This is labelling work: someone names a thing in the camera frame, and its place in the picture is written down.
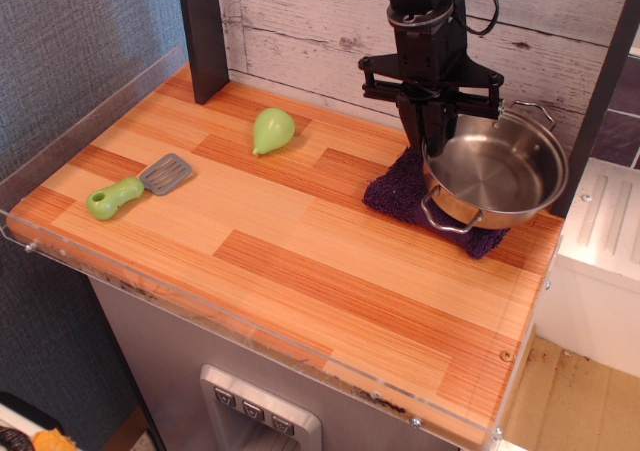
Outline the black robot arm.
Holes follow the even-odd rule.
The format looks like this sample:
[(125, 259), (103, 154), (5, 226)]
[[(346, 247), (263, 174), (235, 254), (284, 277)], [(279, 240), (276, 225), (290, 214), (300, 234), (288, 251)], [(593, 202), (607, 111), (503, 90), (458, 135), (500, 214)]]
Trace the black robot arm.
[(387, 19), (396, 51), (359, 61), (363, 91), (396, 104), (413, 148), (437, 157), (460, 115), (500, 116), (504, 77), (467, 53), (476, 31), (467, 24), (466, 0), (389, 0)]

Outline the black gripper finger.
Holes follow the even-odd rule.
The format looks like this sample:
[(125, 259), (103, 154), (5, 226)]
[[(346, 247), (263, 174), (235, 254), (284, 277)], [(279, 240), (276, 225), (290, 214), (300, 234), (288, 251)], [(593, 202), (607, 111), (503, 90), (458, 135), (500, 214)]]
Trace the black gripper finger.
[(437, 157), (444, 151), (457, 126), (456, 108), (446, 102), (429, 101), (426, 105), (425, 142), (427, 155)]
[(404, 93), (397, 95), (396, 104), (410, 146), (421, 147), (423, 142), (421, 106)]

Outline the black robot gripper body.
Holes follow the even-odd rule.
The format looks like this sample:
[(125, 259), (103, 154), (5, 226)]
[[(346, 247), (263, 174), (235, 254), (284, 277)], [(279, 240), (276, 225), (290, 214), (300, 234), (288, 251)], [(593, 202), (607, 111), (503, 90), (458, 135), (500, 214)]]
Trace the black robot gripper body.
[(467, 31), (453, 18), (438, 24), (392, 20), (396, 52), (366, 56), (364, 95), (394, 101), (400, 94), (420, 102), (444, 103), (455, 114), (497, 118), (504, 77), (467, 54)]

